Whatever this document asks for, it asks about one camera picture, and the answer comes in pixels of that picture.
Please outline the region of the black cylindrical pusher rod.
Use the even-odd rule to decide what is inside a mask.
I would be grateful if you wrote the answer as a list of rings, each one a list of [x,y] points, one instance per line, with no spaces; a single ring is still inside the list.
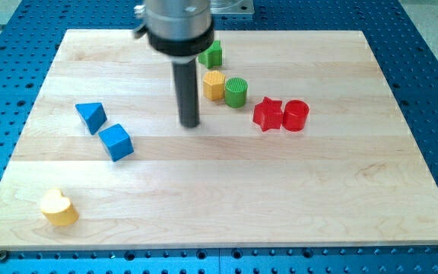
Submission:
[[[195,58],[173,58],[172,68],[180,124],[194,128],[200,121]]]

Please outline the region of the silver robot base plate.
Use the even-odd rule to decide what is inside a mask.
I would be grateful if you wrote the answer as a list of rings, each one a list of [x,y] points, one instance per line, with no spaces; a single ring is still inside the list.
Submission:
[[[253,0],[210,0],[212,14],[252,15],[255,13]]]

